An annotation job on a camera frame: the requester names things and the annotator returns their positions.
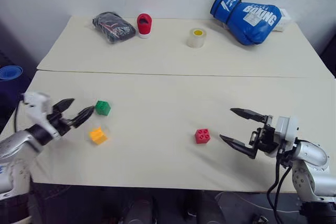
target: floor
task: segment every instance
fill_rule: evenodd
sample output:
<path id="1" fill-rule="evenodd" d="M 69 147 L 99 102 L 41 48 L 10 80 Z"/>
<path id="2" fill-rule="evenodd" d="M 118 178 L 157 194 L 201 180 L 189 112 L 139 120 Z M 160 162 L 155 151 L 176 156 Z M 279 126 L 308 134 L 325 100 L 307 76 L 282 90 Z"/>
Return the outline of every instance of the floor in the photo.
<path id="1" fill-rule="evenodd" d="M 189 190 L 58 186 L 37 183 L 32 186 L 30 210 L 34 223 L 37 224 L 101 224 L 104 219 L 112 217 L 119 219 L 132 201 L 142 195 L 150 195 L 156 199 L 160 224 L 196 223 L 195 218 L 188 221 L 183 218 L 183 202 Z M 270 208 L 265 194 L 218 191 L 208 193 L 216 197 L 227 224 L 252 223 L 252 219 L 259 215 L 265 216 L 269 223 L 275 223 L 272 211 L 247 202 Z M 306 223 L 305 218 L 298 213 L 300 204 L 296 194 L 281 194 L 278 209 L 295 211 L 280 213 L 284 223 Z"/>

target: green block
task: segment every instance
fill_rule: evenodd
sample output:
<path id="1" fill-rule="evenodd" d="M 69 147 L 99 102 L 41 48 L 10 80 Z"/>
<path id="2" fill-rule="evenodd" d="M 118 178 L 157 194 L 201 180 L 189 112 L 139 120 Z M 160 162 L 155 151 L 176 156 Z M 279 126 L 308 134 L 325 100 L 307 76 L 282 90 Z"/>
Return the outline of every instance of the green block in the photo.
<path id="1" fill-rule="evenodd" d="M 105 101 L 98 101 L 95 108 L 99 115 L 108 115 L 111 110 L 109 103 Z"/>

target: plastic bag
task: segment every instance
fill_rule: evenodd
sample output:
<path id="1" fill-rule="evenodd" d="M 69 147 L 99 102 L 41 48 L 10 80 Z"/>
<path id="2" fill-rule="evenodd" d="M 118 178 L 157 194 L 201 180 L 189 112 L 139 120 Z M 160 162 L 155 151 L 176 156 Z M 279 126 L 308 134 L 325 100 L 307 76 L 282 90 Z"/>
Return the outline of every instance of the plastic bag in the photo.
<path id="1" fill-rule="evenodd" d="M 124 41 L 135 35 L 135 28 L 115 12 L 101 13 L 92 20 L 92 23 L 111 43 Z"/>

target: clear tape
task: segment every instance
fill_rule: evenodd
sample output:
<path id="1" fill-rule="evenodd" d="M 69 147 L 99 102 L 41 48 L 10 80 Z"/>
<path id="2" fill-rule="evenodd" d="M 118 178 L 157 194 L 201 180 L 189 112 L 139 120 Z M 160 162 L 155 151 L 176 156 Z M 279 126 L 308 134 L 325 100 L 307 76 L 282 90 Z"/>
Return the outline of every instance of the clear tape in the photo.
<path id="1" fill-rule="evenodd" d="M 206 31 L 201 28 L 193 28 L 190 30 L 190 35 L 187 45 L 192 48 L 202 47 L 206 38 Z"/>

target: blue lid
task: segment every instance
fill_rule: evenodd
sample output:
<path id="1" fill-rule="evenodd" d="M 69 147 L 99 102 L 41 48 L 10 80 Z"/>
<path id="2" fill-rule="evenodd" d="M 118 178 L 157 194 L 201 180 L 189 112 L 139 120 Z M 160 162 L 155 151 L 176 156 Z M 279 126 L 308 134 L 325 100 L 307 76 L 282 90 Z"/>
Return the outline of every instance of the blue lid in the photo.
<path id="1" fill-rule="evenodd" d="M 0 68 L 0 81 L 9 81 L 18 78 L 23 72 L 19 66 L 6 66 Z"/>

